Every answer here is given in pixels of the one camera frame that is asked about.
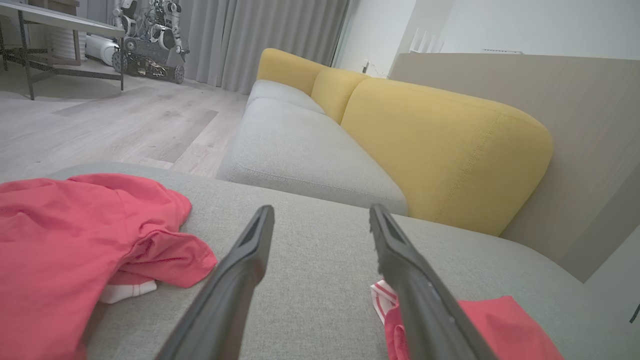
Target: humanoid robot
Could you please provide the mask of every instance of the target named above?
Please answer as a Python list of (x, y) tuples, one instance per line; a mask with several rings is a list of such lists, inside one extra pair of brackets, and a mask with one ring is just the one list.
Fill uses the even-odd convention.
[(132, 75), (166, 79), (181, 83), (184, 67), (166, 64), (169, 51), (175, 49), (182, 61), (189, 53), (180, 38), (180, 13), (177, 0), (149, 0), (150, 9), (143, 14), (141, 25), (135, 18), (137, 0), (114, 0), (115, 26), (125, 30), (124, 63), (120, 53), (113, 55), (113, 68)]

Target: yellow back cushion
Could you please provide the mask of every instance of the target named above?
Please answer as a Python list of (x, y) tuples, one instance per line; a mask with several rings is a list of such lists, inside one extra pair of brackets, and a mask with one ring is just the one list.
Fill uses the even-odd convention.
[(402, 189), (411, 217), (496, 236), (553, 148), (547, 129), (518, 109), (386, 79), (355, 88), (342, 127)]
[(322, 64), (285, 53), (282, 50), (267, 48), (260, 56), (257, 79), (277, 81), (293, 86), (311, 96), (316, 76), (323, 69), (326, 69), (326, 66)]
[(367, 75), (359, 72), (328, 67), (318, 73), (311, 98), (340, 124), (353, 89), (366, 78)]

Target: metal table leg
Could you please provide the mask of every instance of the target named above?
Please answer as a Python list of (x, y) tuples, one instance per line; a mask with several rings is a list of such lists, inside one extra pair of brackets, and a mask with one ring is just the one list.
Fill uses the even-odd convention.
[(120, 91), (124, 91), (124, 37), (120, 38)]
[(0, 24), (0, 54), (2, 54), (2, 62), (4, 63), (4, 70), (9, 71), (9, 67), (6, 64), (6, 52), (4, 50), (4, 38), (2, 36), (2, 24)]
[(24, 68), (27, 72), (27, 84), (29, 84), (29, 95), (31, 95), (31, 100), (35, 100), (33, 96), (33, 84), (31, 82), (31, 66), (29, 64), (29, 55), (27, 52), (27, 38), (24, 35), (24, 16), (22, 15), (22, 11), (18, 11), (18, 20), (20, 22), (20, 36), (22, 37), (22, 51), (21, 58), (24, 60)]

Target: robot wheel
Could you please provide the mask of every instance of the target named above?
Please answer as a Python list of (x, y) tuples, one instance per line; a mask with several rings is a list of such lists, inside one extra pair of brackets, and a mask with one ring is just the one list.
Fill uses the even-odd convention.
[(124, 62), (120, 63), (120, 51), (115, 51), (111, 56), (111, 63), (113, 64), (113, 69), (117, 72), (127, 72), (127, 57), (124, 57)]
[(136, 44), (135, 39), (128, 38), (127, 40), (124, 40), (124, 48), (133, 53), (138, 48), (138, 45)]
[(182, 65), (178, 65), (173, 70), (173, 82), (176, 84), (182, 84), (184, 80), (184, 67)]

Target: sofa cushion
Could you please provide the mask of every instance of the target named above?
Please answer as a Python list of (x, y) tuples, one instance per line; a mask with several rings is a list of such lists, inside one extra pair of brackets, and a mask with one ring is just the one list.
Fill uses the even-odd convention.
[(335, 121), (273, 99), (247, 107), (216, 177), (406, 214), (402, 191)]
[[(380, 280), (367, 209), (270, 189), (121, 163), (80, 165), (51, 177), (92, 172), (155, 179), (193, 203), (181, 231), (222, 258), (255, 210), (275, 209), (266, 276), (256, 288), (241, 359), (388, 358), (369, 286)], [(616, 325), (584, 285), (537, 252), (511, 241), (395, 216), (457, 299), (514, 299), (544, 328), (564, 358), (635, 359), (640, 329)], [(153, 359), (202, 286), (159, 284), (106, 307), (87, 341), (88, 359)]]
[(311, 60), (267, 48), (262, 51), (258, 65), (258, 80), (271, 80), (293, 86), (311, 95), (316, 76), (326, 66)]
[(328, 67), (318, 73), (311, 99), (340, 124), (353, 89), (366, 78), (368, 75), (359, 72)]
[(409, 216), (496, 236), (553, 149), (547, 129), (511, 106), (387, 79), (356, 86), (341, 126), (402, 189)]
[(313, 110), (316, 113), (324, 114), (320, 105), (316, 104), (309, 95), (305, 94), (301, 90), (269, 80), (258, 80), (253, 84), (246, 106), (249, 107), (254, 100), (261, 99), (263, 97), (279, 100), (301, 108)]

